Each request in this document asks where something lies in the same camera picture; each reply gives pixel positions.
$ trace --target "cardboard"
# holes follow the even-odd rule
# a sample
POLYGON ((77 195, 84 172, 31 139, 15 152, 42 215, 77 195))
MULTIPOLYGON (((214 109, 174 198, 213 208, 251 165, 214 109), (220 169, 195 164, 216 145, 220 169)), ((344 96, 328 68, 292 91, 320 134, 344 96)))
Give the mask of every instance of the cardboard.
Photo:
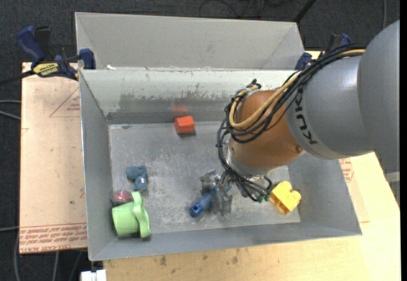
POLYGON ((87 246, 79 107, 77 81, 22 80, 21 254, 87 246))

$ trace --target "gray bin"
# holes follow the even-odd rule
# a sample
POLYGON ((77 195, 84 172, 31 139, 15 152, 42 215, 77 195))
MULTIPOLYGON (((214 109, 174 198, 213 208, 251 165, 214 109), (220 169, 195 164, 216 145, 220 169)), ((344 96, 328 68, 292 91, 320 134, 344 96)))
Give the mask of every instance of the gray bin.
POLYGON ((339 163, 308 154, 269 174, 273 182, 289 180, 301 193, 299 207, 290 214, 283 216, 271 203, 243 198, 233 188, 231 214, 221 217, 204 212, 200 219, 190 217, 188 207, 200 197, 199 176, 212 168, 222 171, 216 132, 230 97, 254 78, 263 88, 278 87, 292 73, 303 51, 293 24, 207 20, 76 14, 78 49, 90 47, 97 55, 98 67, 81 70, 79 77, 88 253, 92 261, 361 234, 339 163), (250 35, 253 26, 272 26, 271 31, 262 28, 258 33, 263 38, 258 36, 258 40, 234 36, 236 43, 242 38, 249 48, 266 39, 270 52, 261 45, 260 52, 251 54, 251 62, 249 56, 244 59, 244 67, 243 60, 234 62, 239 49, 216 45, 212 49, 223 59, 205 67, 209 60, 203 50, 210 60, 215 57, 208 50, 208 44, 214 44, 211 36, 198 33, 201 27, 206 29, 202 22, 217 27, 212 37, 221 44, 230 42, 220 38, 222 34, 232 38, 242 29, 250 35), (163 34, 153 38, 151 31, 158 27, 163 34), (180 29, 178 37, 172 36, 179 39, 179 45, 166 36, 167 31, 174 33, 171 27, 180 29), (105 39, 101 31, 109 33, 105 39), (131 56, 121 48, 129 39, 134 43, 128 50, 133 52, 131 56), (283 46, 287 39, 290 46, 283 46), (183 44, 187 40, 188 49, 183 44), (150 51, 150 56, 137 56, 140 44, 149 47, 144 50, 150 51), (188 68, 183 62, 185 54, 189 56, 188 68), (115 70, 104 69, 107 65, 115 70), (180 137, 172 122, 184 115, 194 117, 196 133, 180 137), (149 189, 143 194, 151 222, 149 240, 119 238, 112 225, 109 194, 114 189, 132 190, 125 177, 125 169, 131 165, 145 165, 149 173, 149 189))

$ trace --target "dark gray carpet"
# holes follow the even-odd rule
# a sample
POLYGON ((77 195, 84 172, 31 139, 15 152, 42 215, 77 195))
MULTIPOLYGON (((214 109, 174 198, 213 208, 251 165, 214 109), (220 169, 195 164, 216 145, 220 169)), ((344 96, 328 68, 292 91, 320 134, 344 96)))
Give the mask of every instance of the dark gray carpet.
MULTIPOLYGON (((30 61, 16 44, 18 31, 27 25, 49 25, 52 51, 64 47, 74 55, 75 11, 151 14, 178 17, 246 18, 249 20, 291 21, 307 0, 290 0, 278 6, 266 3, 258 13, 258 4, 239 0, 0 0, 0 68, 1 78, 20 72, 20 63, 30 61)), ((400 0, 386 0, 386 25, 400 18, 400 0)), ((321 50, 332 32, 348 34, 352 41, 370 41, 381 29, 383 0, 317 0, 300 22, 305 48, 321 50)), ((0 99, 20 99, 19 82, 0 86, 0 99)), ((0 111, 20 114, 20 108, 0 104, 0 111)), ((20 123, 0 116, 0 228, 18 224, 18 187, 20 165, 20 123)), ((16 233, 0 233, 0 279, 15 280, 13 246, 16 233)), ((62 252, 57 280, 67 280, 78 253, 62 252)), ((51 280, 54 254, 19 258, 22 280, 51 280)), ((82 255, 78 271, 89 269, 82 255)))

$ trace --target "yellow toy block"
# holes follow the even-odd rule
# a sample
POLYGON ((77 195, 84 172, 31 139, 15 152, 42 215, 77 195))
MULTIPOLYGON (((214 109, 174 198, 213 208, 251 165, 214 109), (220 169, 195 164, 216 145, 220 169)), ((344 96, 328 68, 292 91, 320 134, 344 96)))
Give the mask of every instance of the yellow toy block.
POLYGON ((292 188, 289 182, 282 181, 272 190, 270 201, 272 201, 284 215, 294 210, 301 201, 301 194, 292 190, 292 188))

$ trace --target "table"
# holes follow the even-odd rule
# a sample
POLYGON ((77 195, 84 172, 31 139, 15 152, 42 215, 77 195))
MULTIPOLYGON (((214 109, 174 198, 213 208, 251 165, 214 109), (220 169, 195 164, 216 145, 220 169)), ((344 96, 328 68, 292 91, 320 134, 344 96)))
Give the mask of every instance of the table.
MULTIPOLYGON (((68 79, 23 80, 21 254, 86 247, 78 92, 68 79)), ((107 279, 400 280, 400 210, 376 156, 343 169, 362 236, 104 261, 107 279)))

